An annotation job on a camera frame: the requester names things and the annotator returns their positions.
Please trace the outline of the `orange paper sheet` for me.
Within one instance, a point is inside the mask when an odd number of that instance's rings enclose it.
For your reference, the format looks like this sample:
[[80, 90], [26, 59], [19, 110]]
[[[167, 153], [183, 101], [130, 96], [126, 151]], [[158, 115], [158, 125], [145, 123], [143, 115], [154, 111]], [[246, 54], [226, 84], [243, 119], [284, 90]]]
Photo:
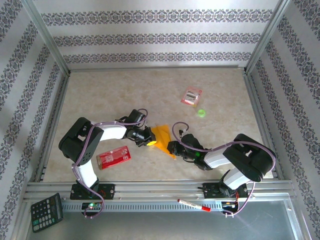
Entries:
[[168, 143], [171, 141], [171, 133], [169, 130], [169, 126], [167, 124], [156, 125], [151, 128], [151, 131], [156, 138], [156, 143], [154, 144], [154, 146], [160, 149], [162, 152], [169, 155], [174, 160], [176, 160], [176, 156], [171, 154], [167, 149]]

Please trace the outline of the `red cardboard box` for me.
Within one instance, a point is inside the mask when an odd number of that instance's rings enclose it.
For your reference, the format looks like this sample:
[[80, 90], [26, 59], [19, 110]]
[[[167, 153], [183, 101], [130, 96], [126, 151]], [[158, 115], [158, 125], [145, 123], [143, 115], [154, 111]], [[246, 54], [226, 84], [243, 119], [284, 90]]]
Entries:
[[131, 159], [129, 148], [125, 145], [96, 156], [100, 170], [104, 170]]

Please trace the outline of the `red capped marker pen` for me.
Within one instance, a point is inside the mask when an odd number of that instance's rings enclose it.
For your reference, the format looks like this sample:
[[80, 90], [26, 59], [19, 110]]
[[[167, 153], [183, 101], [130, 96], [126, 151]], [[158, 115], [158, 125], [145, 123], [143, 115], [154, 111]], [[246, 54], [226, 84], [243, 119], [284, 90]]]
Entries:
[[192, 203], [192, 202], [185, 201], [185, 200], [182, 200], [182, 199], [178, 199], [177, 202], [182, 204], [182, 205], [185, 205], [185, 206], [197, 209], [197, 210], [201, 210], [201, 211], [205, 211], [205, 212], [211, 212], [211, 208], [210, 207], [206, 207], [204, 205], [200, 205], [200, 204], [197, 204], [197, 203]]

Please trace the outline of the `red battery blister pack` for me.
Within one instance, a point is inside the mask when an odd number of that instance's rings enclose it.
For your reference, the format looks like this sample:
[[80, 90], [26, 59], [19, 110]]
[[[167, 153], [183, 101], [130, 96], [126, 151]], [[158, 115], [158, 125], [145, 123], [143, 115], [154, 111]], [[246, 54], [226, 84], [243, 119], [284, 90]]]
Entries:
[[202, 89], [199, 89], [199, 88], [196, 88], [193, 86], [189, 86], [189, 87], [187, 87], [180, 102], [196, 108], [199, 101], [200, 101], [200, 97], [201, 97], [202, 93], [203, 93]]

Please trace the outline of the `small circuit board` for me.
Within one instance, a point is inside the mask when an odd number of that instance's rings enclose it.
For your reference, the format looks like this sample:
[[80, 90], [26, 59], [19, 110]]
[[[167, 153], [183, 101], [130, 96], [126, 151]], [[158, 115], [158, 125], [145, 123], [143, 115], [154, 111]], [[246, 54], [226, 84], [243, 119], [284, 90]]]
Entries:
[[102, 202], [84, 202], [81, 205], [81, 210], [84, 211], [99, 211], [102, 207]]
[[235, 213], [239, 210], [239, 202], [238, 201], [222, 201], [222, 209], [227, 214]]

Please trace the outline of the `grey metal tray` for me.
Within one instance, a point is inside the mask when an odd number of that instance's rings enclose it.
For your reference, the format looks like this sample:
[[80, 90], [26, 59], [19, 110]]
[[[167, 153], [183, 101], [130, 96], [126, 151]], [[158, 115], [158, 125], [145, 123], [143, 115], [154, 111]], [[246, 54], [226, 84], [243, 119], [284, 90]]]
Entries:
[[217, 211], [104, 212], [85, 219], [64, 212], [46, 230], [25, 240], [312, 240], [286, 201], [249, 202], [234, 217]]

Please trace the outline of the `black calculator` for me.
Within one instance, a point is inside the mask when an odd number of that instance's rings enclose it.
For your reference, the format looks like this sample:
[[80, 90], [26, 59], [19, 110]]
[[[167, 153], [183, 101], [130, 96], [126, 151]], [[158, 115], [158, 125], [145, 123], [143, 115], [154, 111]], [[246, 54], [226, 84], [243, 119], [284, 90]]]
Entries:
[[36, 202], [30, 207], [33, 233], [43, 231], [63, 220], [63, 207], [59, 193]]

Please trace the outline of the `wide aluminium mounting rail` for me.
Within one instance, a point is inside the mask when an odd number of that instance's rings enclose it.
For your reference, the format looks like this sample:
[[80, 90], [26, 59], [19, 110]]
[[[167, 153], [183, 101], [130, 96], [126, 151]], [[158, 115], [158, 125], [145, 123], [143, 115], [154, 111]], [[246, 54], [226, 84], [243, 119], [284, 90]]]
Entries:
[[[184, 200], [217, 200], [222, 198], [205, 198], [203, 183], [217, 183], [216, 180], [150, 180], [150, 181], [114, 181], [102, 184], [114, 184], [113, 201], [173, 201]], [[31, 182], [28, 183], [23, 200], [38, 201], [59, 193], [63, 199], [71, 200], [72, 182]], [[292, 181], [266, 179], [262, 182], [246, 184], [248, 194], [254, 199], [279, 199], [296, 197]]]

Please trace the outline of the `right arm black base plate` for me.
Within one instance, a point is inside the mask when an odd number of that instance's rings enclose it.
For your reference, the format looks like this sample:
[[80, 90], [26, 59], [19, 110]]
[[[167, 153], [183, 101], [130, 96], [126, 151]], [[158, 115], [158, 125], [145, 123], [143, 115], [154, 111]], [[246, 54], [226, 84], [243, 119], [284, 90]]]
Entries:
[[203, 191], [205, 199], [235, 198], [236, 196], [246, 198], [249, 195], [246, 184], [233, 190], [222, 182], [205, 182], [198, 189]]

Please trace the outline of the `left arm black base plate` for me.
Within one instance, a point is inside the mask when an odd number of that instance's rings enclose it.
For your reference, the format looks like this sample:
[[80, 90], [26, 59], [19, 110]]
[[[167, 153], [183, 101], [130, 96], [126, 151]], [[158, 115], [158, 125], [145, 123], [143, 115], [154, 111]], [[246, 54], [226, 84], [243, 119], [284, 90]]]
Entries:
[[[95, 184], [92, 190], [103, 197], [104, 200], [112, 200], [115, 195], [115, 185], [109, 183]], [[72, 185], [70, 197], [71, 200], [99, 200], [100, 197], [89, 191], [83, 185], [76, 183]]]

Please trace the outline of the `thin aluminium frame rail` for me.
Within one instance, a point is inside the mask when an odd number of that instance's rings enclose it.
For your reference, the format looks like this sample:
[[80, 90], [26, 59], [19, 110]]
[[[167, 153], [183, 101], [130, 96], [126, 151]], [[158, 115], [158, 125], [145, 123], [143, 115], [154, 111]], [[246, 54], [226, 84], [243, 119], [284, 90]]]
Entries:
[[116, 68], [82, 68], [71, 69], [70, 73], [92, 73], [92, 72], [123, 72], [123, 71], [151, 71], [151, 70], [170, 70], [170, 69], [241, 69], [246, 67], [238, 65], [168, 65], [168, 66], [146, 66], [146, 67], [116, 67]]

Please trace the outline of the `aluminium side frame rail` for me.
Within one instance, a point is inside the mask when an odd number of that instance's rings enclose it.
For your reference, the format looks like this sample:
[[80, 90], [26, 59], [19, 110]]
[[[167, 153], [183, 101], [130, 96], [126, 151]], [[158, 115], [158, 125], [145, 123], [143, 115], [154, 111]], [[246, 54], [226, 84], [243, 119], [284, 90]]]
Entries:
[[255, 89], [252, 78], [245, 71], [242, 73], [242, 75], [252, 105], [257, 126], [261, 135], [262, 142], [267, 148], [271, 149], [274, 153], [276, 153], [274, 143], [272, 141], [272, 136], [270, 134], [268, 124], [265, 119], [264, 110], [261, 106], [260, 99]]
[[55, 93], [55, 99], [50, 109], [49, 119], [46, 123], [44, 136], [42, 138], [38, 160], [36, 161], [36, 168], [33, 171], [32, 177], [30, 178], [31, 182], [41, 182], [43, 180], [43, 171], [47, 167], [47, 163], [49, 161], [66, 96], [66, 91], [68, 88], [69, 78], [69, 76], [64, 76], [61, 79], [58, 89]]

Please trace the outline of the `aluminium frame post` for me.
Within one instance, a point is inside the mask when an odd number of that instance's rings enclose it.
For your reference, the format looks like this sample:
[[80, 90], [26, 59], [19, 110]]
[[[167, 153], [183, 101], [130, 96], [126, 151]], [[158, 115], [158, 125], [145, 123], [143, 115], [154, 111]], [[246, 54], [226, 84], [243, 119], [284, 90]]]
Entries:
[[48, 30], [47, 25], [45, 24], [41, 14], [39, 13], [38, 9], [36, 8], [33, 0], [20, 0], [23, 7], [25, 8], [26, 12], [28, 13], [29, 17], [31, 18], [32, 22], [36, 26], [39, 34], [41, 35], [44, 43], [47, 45], [48, 49], [50, 50], [51, 54], [53, 55], [55, 61], [58, 63], [60, 69], [66, 76], [70, 76], [70, 69], [63, 58], [54, 38], [52, 37], [50, 31]]
[[249, 75], [253, 68], [255, 67], [259, 57], [261, 56], [262, 52], [264, 51], [267, 43], [270, 41], [271, 37], [273, 36], [277, 25], [279, 24], [280, 20], [282, 19], [283, 15], [285, 14], [288, 6], [290, 5], [292, 0], [278, 0], [277, 5], [270, 17], [269, 22], [267, 23], [266, 27], [264, 28], [261, 37], [254, 48], [251, 57], [244, 68], [244, 72], [246, 75]]

